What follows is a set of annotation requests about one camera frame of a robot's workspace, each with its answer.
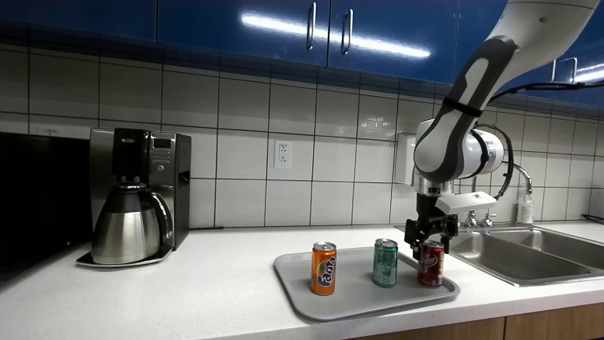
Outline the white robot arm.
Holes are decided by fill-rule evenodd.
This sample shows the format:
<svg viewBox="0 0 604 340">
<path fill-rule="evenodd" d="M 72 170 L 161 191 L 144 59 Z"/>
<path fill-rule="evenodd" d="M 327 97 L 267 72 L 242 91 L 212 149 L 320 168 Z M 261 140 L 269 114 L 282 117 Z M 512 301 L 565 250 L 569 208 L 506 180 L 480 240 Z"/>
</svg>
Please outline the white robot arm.
<svg viewBox="0 0 604 340">
<path fill-rule="evenodd" d="M 559 59 L 580 38 L 601 0 L 508 0 L 495 29 L 471 55 L 435 119 L 418 129 L 416 170 L 427 183 L 418 193 L 418 219 L 406 221 L 405 242 L 422 259 L 435 234 L 444 250 L 457 234 L 461 212 L 488 210 L 497 199 L 454 195 L 450 183 L 495 172 L 503 146 L 478 131 L 478 117 L 499 89 Z"/>
</svg>

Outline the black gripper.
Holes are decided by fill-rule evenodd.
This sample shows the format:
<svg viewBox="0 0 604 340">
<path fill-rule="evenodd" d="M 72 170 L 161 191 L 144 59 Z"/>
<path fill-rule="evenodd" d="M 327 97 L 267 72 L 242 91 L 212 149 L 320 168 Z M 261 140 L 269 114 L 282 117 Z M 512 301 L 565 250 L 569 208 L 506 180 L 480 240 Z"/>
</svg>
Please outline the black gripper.
<svg viewBox="0 0 604 340">
<path fill-rule="evenodd" d="M 418 217 L 408 219 L 405 227 L 405 242 L 412 246 L 414 259 L 422 259 L 423 244 L 435 236 L 444 251 L 450 253 L 450 242 L 459 234 L 459 219 L 437 208 L 437 199 L 429 195 L 418 197 Z"/>
</svg>

